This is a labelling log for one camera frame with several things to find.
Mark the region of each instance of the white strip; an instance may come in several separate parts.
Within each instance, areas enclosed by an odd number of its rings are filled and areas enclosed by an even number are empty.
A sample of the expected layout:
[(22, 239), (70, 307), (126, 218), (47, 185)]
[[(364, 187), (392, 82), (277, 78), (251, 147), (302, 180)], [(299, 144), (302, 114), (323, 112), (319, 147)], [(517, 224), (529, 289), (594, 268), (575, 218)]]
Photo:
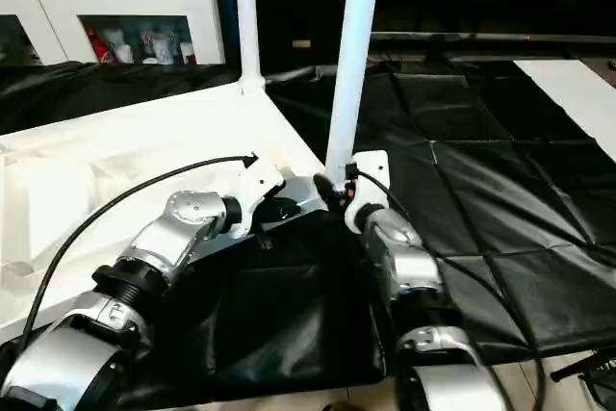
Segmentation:
[(582, 62), (515, 63), (616, 161), (616, 89)]

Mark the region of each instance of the bottle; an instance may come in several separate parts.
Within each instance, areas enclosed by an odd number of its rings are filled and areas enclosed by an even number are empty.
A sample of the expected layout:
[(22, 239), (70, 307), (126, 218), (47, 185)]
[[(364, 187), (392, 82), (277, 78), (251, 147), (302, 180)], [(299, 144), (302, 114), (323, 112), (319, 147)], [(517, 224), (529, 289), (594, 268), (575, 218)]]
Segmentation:
[(139, 25), (139, 35), (141, 37), (141, 43), (143, 44), (143, 53), (145, 55), (154, 54), (154, 48), (152, 47), (152, 34), (154, 34), (152, 23), (144, 21)]
[(134, 63), (133, 60), (133, 50), (131, 50), (131, 46), (123, 43), (119, 47), (114, 49), (115, 57), (120, 63)]
[(86, 26), (86, 34), (88, 34), (88, 39), (90, 39), (90, 43), (92, 44), (94, 54), (96, 58), (98, 58), (98, 61), (100, 63), (113, 63), (114, 57), (112, 56), (112, 52), (110, 52), (103, 39), (96, 34), (91, 25)]
[(173, 64), (173, 54), (169, 49), (167, 34), (156, 33), (152, 35), (152, 47), (159, 64)]
[(180, 48), (182, 49), (182, 59), (184, 60), (184, 64), (196, 64), (193, 43), (182, 42), (180, 43)]

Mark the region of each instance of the white floor tile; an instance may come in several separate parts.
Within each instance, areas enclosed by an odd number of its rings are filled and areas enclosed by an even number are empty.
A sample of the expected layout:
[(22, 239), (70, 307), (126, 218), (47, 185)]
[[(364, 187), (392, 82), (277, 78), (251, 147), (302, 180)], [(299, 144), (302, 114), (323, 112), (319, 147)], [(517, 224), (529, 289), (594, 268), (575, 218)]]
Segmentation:
[(530, 411), (535, 395), (528, 385), (526, 376), (518, 363), (494, 367), (502, 386), (507, 391), (511, 404), (516, 411)]
[(350, 402), (366, 411), (398, 411), (394, 379), (387, 378), (374, 385), (349, 387)]
[[(566, 356), (546, 358), (543, 362), (546, 371), (546, 405), (544, 411), (596, 411), (601, 408), (586, 391), (586, 386), (577, 375), (567, 377), (560, 382), (553, 382), (550, 372), (559, 370), (588, 356), (590, 352), (575, 353)], [(536, 393), (537, 371), (533, 361), (522, 364), (526, 378), (533, 392)]]
[(334, 401), (347, 401), (347, 389), (242, 399), (197, 406), (198, 411), (321, 411)]

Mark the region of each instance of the black connector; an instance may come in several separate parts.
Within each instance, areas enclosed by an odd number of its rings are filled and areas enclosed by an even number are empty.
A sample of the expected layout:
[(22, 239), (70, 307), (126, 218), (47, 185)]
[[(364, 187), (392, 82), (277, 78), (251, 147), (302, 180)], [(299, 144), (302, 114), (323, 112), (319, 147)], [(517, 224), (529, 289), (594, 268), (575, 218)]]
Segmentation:
[(258, 160), (259, 160), (259, 157), (255, 153), (252, 153), (252, 156), (244, 156), (244, 158), (242, 159), (242, 163), (244, 164), (245, 168), (249, 168), (254, 163), (256, 163)]
[(359, 168), (357, 163), (347, 164), (345, 166), (345, 175), (347, 180), (357, 180), (359, 178)]

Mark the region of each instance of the glass cabinet door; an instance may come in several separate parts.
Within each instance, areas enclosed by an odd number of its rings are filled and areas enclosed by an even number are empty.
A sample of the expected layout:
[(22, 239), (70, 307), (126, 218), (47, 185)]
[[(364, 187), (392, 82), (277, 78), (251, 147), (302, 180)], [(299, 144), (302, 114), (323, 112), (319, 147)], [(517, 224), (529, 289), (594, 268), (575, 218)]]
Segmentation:
[(79, 15), (100, 63), (196, 64), (185, 16)]
[(14, 14), (0, 15), (0, 65), (40, 64), (39, 55)]

